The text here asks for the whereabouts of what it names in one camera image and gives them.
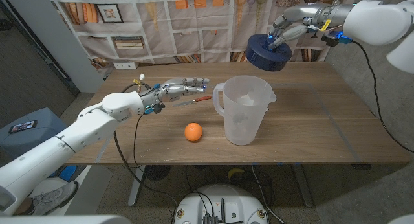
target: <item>wall outlet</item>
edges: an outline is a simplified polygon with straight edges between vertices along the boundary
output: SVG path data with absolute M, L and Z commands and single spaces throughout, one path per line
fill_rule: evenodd
M 138 62 L 114 62 L 115 69 L 136 69 Z

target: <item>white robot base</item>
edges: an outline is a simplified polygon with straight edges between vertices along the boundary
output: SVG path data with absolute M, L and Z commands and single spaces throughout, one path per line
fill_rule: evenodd
M 176 224 L 196 223 L 244 223 L 265 224 L 267 214 L 260 201 L 252 194 L 233 185 L 214 184 L 198 188 L 204 200 L 206 209 L 197 193 L 185 197 L 179 204 L 175 213 Z

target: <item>sneaker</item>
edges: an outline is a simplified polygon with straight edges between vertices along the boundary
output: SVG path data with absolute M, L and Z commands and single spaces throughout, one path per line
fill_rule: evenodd
M 72 181 L 62 187 L 48 193 L 41 193 L 34 196 L 34 211 L 32 215 L 44 215 L 57 207 L 65 206 L 75 195 L 78 189 L 78 182 Z

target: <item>pitcher handle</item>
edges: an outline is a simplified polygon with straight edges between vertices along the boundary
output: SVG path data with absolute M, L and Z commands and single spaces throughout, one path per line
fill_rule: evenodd
M 220 84 L 217 84 L 214 87 L 214 90 L 213 90 L 213 104 L 214 104 L 214 109 L 222 117 L 224 117 L 224 108 L 222 108 L 220 106 L 220 102 L 219 102 L 219 91 L 223 91 L 223 89 L 224 89 L 224 83 L 220 83 Z

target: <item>orange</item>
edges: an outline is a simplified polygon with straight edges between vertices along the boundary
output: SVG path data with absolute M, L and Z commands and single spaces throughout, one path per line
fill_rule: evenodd
M 184 130 L 184 135 L 189 141 L 199 140 L 201 137 L 202 129 L 197 123 L 188 124 Z

